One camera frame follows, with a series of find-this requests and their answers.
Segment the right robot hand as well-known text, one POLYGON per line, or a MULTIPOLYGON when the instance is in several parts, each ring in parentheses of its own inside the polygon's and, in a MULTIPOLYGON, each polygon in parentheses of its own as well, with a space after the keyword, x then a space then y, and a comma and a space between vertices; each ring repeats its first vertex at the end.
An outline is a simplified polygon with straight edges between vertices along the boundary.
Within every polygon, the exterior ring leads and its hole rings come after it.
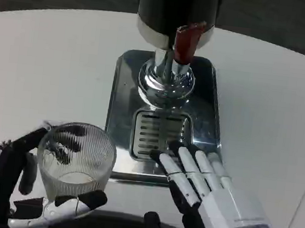
POLYGON ((151 159, 163 170, 184 228, 271 228, 260 202, 237 189, 217 153, 180 141, 174 156, 159 150, 151 159))

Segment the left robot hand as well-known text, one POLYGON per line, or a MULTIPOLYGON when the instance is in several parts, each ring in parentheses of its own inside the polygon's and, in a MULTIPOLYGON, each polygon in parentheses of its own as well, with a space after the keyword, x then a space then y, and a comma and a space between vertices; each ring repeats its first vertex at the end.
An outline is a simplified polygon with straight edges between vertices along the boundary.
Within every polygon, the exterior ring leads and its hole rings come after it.
POLYGON ((0 228, 50 228, 104 206, 116 155, 107 133, 84 122, 0 142, 0 228))

